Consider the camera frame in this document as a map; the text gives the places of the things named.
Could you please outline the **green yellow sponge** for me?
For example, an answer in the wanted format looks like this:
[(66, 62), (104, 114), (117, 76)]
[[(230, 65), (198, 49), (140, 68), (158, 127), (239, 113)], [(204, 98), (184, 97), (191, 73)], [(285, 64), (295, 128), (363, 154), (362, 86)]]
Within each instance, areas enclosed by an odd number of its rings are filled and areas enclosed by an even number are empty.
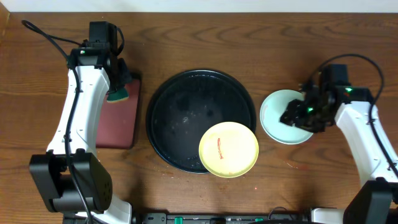
[(122, 88), (117, 89), (114, 92), (108, 93), (106, 101), (108, 103), (115, 103), (115, 102), (126, 100), (128, 98), (129, 98), (128, 91), (124, 87), (122, 87)]

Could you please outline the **yellow plate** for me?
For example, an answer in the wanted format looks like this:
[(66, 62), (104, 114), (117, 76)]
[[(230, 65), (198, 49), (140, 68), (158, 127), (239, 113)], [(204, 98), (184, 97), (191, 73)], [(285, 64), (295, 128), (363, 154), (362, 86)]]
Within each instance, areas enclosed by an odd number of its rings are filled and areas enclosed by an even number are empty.
[(223, 122), (204, 133), (198, 154), (203, 166), (213, 175), (235, 178), (255, 165), (259, 144), (254, 133), (245, 125)]

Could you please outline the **rectangular dark red tray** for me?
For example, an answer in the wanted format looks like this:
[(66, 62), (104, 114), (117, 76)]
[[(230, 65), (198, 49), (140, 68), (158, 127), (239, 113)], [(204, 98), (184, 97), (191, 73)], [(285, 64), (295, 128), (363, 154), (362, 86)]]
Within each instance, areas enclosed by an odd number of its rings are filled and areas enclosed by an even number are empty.
[(129, 93), (128, 99), (108, 103), (108, 94), (105, 96), (99, 118), (96, 147), (130, 149), (134, 144), (141, 76), (138, 73), (132, 73), (131, 76), (132, 81), (124, 86)]

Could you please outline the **round black tray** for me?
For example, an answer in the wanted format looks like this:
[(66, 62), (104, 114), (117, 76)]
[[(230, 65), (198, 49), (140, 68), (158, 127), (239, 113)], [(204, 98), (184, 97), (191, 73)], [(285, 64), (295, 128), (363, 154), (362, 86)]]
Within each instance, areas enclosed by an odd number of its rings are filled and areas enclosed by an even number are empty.
[(254, 103), (234, 77), (217, 70), (188, 70), (161, 84), (146, 113), (146, 131), (154, 151), (171, 166), (206, 174), (198, 147), (204, 133), (222, 122), (256, 130)]

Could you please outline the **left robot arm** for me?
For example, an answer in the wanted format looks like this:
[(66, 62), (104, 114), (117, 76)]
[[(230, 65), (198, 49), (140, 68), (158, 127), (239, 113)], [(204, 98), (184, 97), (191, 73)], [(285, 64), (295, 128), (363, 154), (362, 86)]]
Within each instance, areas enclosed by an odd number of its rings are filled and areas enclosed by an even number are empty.
[(105, 94), (118, 74), (115, 54), (104, 47), (73, 49), (60, 122), (44, 154), (29, 171), (47, 210), (89, 223), (131, 223), (132, 206), (113, 194), (110, 174), (96, 153)]

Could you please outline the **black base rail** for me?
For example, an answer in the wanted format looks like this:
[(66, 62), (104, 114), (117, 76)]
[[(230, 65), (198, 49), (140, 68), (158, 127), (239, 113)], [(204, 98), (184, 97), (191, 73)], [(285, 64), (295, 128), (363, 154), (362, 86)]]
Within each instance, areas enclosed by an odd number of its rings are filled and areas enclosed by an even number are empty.
[(145, 213), (133, 215), (132, 224), (244, 224), (244, 223), (310, 223), (300, 215), (276, 213), (272, 215), (171, 215)]

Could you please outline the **light blue plate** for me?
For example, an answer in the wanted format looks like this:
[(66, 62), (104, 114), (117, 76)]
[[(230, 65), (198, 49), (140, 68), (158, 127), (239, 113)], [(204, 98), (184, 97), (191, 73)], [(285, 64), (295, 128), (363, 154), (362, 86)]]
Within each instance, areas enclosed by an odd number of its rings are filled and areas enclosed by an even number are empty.
[(303, 143), (313, 135), (311, 132), (280, 122), (280, 117), (292, 100), (303, 100), (303, 96), (294, 90), (275, 91), (262, 102), (259, 112), (261, 126), (264, 131), (273, 140), (288, 145)]

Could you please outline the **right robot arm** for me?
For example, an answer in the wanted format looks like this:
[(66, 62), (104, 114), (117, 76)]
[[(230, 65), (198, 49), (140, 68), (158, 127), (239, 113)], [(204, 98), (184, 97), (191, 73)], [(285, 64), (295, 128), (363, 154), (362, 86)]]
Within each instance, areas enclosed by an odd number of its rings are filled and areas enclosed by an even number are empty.
[(344, 209), (316, 208), (313, 223), (397, 223), (397, 154), (386, 136), (367, 88), (348, 82), (303, 86), (280, 117), (289, 126), (319, 133), (337, 125), (348, 142), (361, 189)]

